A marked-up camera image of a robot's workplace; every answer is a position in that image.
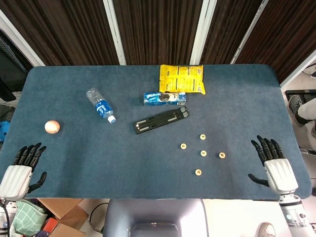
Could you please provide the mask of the brown cardboard box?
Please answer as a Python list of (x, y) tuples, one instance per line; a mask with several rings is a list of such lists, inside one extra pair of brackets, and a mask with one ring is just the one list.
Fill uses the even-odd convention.
[(46, 220), (48, 218), (58, 220), (58, 225), (51, 234), (42, 230), (45, 232), (44, 237), (86, 237), (86, 234), (80, 231), (88, 219), (88, 214), (79, 207), (81, 199), (40, 198), (39, 202), (46, 209)]

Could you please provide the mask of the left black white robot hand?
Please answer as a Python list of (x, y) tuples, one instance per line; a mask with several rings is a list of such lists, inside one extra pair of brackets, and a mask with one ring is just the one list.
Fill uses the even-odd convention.
[(24, 146), (17, 152), (13, 164), (7, 168), (0, 183), (0, 199), (19, 201), (26, 194), (31, 193), (44, 184), (47, 172), (43, 172), (36, 183), (31, 185), (30, 181), (45, 150), (46, 146), (39, 142), (28, 147)]

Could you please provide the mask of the blue felt table cloth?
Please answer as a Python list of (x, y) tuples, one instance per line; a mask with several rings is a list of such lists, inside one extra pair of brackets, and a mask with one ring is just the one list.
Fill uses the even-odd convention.
[[(296, 194), (309, 197), (311, 179), (273, 69), (205, 65), (203, 83), (205, 95), (187, 95), (187, 118), (137, 135), (136, 121), (169, 110), (143, 104), (145, 92), (159, 89), (159, 66), (35, 67), (0, 150), (0, 181), (23, 146), (41, 142), (46, 150), (32, 182), (43, 172), (47, 178), (34, 198), (277, 199), (248, 177), (266, 178), (251, 144), (259, 135), (279, 143), (295, 173)], [(114, 123), (96, 112), (86, 96), (91, 88), (112, 107)], [(58, 133), (45, 131), (49, 120), (59, 122)]]

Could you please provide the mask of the white sneaker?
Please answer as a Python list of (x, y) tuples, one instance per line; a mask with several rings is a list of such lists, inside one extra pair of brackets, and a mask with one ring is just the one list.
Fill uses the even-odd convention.
[(258, 237), (276, 237), (276, 232), (271, 223), (264, 222), (258, 230)]

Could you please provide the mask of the black folding stand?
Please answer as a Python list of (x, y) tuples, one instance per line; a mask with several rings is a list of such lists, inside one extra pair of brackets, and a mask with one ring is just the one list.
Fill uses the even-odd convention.
[(189, 112), (185, 106), (178, 109), (168, 110), (148, 118), (141, 119), (134, 123), (136, 134), (141, 134), (173, 122), (185, 119), (189, 116)]

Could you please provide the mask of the blue plastic object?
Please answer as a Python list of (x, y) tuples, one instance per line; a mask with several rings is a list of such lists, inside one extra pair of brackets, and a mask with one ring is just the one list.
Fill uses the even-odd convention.
[(0, 122), (0, 143), (3, 143), (6, 139), (6, 136), (9, 132), (10, 122), (9, 121), (1, 121)]

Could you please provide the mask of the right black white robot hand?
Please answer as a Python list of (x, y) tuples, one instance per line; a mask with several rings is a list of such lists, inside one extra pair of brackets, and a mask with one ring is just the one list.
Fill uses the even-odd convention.
[(259, 179), (253, 174), (248, 174), (248, 177), (259, 185), (269, 187), (280, 196), (294, 193), (298, 189), (298, 183), (292, 166), (285, 158), (278, 142), (259, 135), (257, 139), (258, 142), (251, 140), (251, 143), (257, 151), (267, 179)]

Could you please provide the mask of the black flat stand base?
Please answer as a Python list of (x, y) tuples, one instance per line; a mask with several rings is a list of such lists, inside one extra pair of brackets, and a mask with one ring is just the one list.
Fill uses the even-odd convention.
[(292, 96), (299, 95), (303, 104), (305, 104), (316, 98), (316, 89), (287, 90), (285, 91), (285, 95), (288, 101)]

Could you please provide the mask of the grey sneaker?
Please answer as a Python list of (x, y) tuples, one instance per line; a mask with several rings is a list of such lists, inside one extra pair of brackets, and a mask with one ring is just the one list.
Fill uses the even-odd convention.
[(303, 105), (303, 102), (299, 95), (293, 95), (288, 101), (288, 107), (292, 114), (294, 115), (294, 121), (298, 126), (304, 126), (308, 121), (304, 118), (301, 118), (298, 115), (299, 108)]

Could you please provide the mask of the clear bottle with blue label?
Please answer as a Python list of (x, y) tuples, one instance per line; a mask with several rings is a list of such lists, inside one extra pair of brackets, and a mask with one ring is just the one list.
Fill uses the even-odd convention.
[(96, 112), (103, 119), (107, 119), (109, 123), (114, 123), (116, 118), (114, 111), (108, 101), (101, 95), (98, 89), (91, 88), (86, 92), (86, 96), (94, 106)]

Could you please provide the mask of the person's leg in light trousers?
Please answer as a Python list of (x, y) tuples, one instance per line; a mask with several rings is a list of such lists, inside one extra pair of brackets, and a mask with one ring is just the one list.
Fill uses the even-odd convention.
[(297, 116), (301, 121), (316, 120), (316, 98), (300, 106)]

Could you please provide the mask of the round wooden ball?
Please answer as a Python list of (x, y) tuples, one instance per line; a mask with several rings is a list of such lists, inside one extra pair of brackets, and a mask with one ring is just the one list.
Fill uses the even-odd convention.
[(45, 123), (44, 128), (47, 133), (56, 134), (60, 130), (60, 124), (55, 120), (49, 120)]

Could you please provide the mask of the red box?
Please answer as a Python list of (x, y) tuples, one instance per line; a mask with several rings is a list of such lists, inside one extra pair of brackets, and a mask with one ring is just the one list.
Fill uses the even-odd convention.
[(43, 226), (43, 231), (45, 232), (48, 232), (49, 234), (51, 234), (54, 229), (57, 227), (58, 225), (58, 220), (57, 219), (54, 219), (54, 218), (48, 218), (46, 221), (45, 221), (45, 224)]

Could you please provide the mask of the green checked cloth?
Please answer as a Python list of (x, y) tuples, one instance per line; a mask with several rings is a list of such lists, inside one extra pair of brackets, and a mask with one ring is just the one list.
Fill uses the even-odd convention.
[(24, 199), (17, 201), (16, 206), (17, 212), (11, 224), (15, 233), (25, 237), (35, 236), (47, 218), (44, 209)]

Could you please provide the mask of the yellow snack bag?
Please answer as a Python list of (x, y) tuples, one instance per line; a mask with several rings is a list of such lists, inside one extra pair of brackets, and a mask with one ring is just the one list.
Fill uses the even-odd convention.
[(201, 93), (205, 95), (203, 65), (161, 65), (159, 71), (159, 92)]

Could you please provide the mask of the black chair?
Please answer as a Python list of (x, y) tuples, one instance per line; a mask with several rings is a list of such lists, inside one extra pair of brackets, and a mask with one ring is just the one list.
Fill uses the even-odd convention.
[(3, 101), (10, 102), (16, 100), (15, 95), (10, 91), (7, 85), (0, 78), (0, 98)]

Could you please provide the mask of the blue cookie box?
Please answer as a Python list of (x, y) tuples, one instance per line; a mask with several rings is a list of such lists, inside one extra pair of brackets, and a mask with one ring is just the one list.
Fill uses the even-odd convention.
[(185, 105), (185, 92), (162, 93), (146, 92), (143, 96), (144, 106)]

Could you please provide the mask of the white partition frame post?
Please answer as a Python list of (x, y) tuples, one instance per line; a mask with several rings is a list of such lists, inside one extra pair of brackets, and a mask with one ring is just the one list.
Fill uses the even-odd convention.
[(0, 29), (19, 49), (33, 67), (45, 66), (45, 63), (39, 58), (27, 41), (23, 38), (16, 27), (11, 23), (8, 17), (0, 9)]
[(112, 38), (114, 41), (114, 46), (116, 49), (118, 61), (120, 65), (126, 65), (126, 58), (124, 54), (124, 49), (120, 37), (119, 25), (117, 22), (116, 12), (113, 4), (113, 0), (103, 0), (103, 5), (107, 15), (109, 27), (111, 30)]
[(200, 64), (216, 4), (217, 0), (203, 0), (190, 58), (190, 65)]
[(292, 82), (305, 68), (316, 60), (316, 49), (280, 84), (283, 88)]
[(232, 60), (230, 61), (230, 64), (234, 64), (237, 61), (237, 59), (239, 58), (239, 56), (240, 56), (240, 54), (241, 54), (241, 52), (242, 52), (247, 40), (249, 39), (254, 27), (256, 26), (256, 24), (257, 24), (260, 16), (262, 15), (266, 5), (268, 4), (268, 2), (269, 2), (269, 0), (262, 0), (261, 1), (261, 4), (258, 7), (258, 10), (257, 10), (256, 14), (253, 17), (253, 20), (252, 20), (251, 24), (249, 25), (245, 35), (243, 36), (243, 38), (242, 38), (242, 40), (241, 40), (241, 42), (240, 42), (240, 44), (239, 44), (234, 56), (232, 58)]

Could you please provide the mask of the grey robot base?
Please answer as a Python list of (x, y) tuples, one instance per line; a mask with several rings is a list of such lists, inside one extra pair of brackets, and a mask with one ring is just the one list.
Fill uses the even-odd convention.
[(209, 237), (201, 199), (112, 199), (103, 237)]

